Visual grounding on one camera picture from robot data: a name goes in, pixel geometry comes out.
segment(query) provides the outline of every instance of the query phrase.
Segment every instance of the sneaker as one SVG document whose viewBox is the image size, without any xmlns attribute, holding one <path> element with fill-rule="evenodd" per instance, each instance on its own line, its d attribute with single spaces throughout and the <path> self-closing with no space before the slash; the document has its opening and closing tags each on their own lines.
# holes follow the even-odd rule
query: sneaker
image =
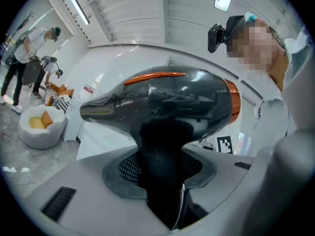
<svg viewBox="0 0 315 236">
<path fill-rule="evenodd" d="M 13 109 L 19 114 L 22 112 L 22 107 L 20 105 L 12 105 L 11 109 Z"/>
<path fill-rule="evenodd" d="M 41 99 L 41 96 L 38 92 L 33 92 L 32 95 L 36 98 L 36 99 Z"/>
</svg>

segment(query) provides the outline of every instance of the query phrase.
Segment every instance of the concrete floor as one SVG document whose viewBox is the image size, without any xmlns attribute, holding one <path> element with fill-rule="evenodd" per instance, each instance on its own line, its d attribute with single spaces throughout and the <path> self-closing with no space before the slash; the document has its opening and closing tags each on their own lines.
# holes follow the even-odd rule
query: concrete floor
<svg viewBox="0 0 315 236">
<path fill-rule="evenodd" d="M 7 68 L 0 65 L 0 87 Z M 16 85 L 14 77 L 9 85 L 7 96 L 13 98 Z M 20 105 L 25 110 L 29 106 L 43 104 L 42 100 L 31 96 L 32 88 L 23 86 Z M 1 173 L 12 192 L 22 198 L 27 197 L 36 187 L 76 160 L 79 149 L 77 142 L 64 142 L 62 138 L 50 149 L 37 150 L 25 145 L 17 134 L 19 114 L 11 105 L 0 104 L 0 165 Z"/>
</svg>

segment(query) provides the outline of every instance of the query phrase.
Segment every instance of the glove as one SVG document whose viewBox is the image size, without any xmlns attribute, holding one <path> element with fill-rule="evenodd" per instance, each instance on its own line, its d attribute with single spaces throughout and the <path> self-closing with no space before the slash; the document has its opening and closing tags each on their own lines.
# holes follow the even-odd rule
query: glove
<svg viewBox="0 0 315 236">
<path fill-rule="evenodd" d="M 29 58 L 30 58 L 30 57 L 33 57 L 33 56 L 34 56 L 34 54 L 35 54 L 35 51 L 34 51 L 34 50 L 31 50 L 30 52 L 28 52 L 28 56 L 29 56 Z"/>
</svg>

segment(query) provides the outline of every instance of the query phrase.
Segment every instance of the white ceiling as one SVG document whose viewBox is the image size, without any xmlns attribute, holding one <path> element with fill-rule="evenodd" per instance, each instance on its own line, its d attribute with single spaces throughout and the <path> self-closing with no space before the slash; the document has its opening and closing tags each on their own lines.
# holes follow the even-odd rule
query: white ceiling
<svg viewBox="0 0 315 236">
<path fill-rule="evenodd" d="M 226 59 L 225 48 L 207 53 L 207 32 L 232 15 L 254 13 L 273 26 L 283 38 L 295 38 L 303 22 L 287 0 L 232 0 L 227 12 L 214 8 L 215 0 L 78 0 L 90 17 L 85 25 L 73 20 L 90 41 L 90 47 L 139 43 L 185 51 L 205 58 L 242 77 Z M 70 0 L 63 0 L 69 13 L 77 14 Z M 254 81 L 244 78 L 258 93 Z"/>
</svg>

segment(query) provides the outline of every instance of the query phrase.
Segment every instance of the white shirt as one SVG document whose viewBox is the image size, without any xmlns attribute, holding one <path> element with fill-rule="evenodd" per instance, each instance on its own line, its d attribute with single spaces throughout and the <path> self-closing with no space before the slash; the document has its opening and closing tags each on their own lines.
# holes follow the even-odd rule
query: white shirt
<svg viewBox="0 0 315 236">
<path fill-rule="evenodd" d="M 305 26 L 301 29 L 297 39 L 286 39 L 284 43 L 289 59 L 289 66 L 283 82 L 285 89 L 300 70 L 306 55 L 314 44 Z M 262 74 L 257 79 L 264 87 L 263 100 L 255 109 L 256 123 L 252 142 L 246 153 L 248 156 L 256 156 L 263 147 L 273 147 L 286 134 L 292 134 L 296 130 L 292 115 L 288 112 L 281 92 L 271 77 Z"/>
<path fill-rule="evenodd" d="M 58 71 L 58 66 L 55 62 L 49 62 L 47 65 L 44 64 L 43 67 L 45 72 L 50 72 L 51 74 Z"/>
<path fill-rule="evenodd" d="M 45 40 L 45 32 L 47 31 L 46 28 L 37 28 L 32 33 L 28 35 L 30 40 L 30 51 L 37 51 L 40 47 L 42 47 L 46 40 Z M 14 53 L 15 58 L 20 63 L 27 63 L 29 62 L 28 53 L 25 50 L 24 44 L 21 44 L 19 48 Z"/>
</svg>

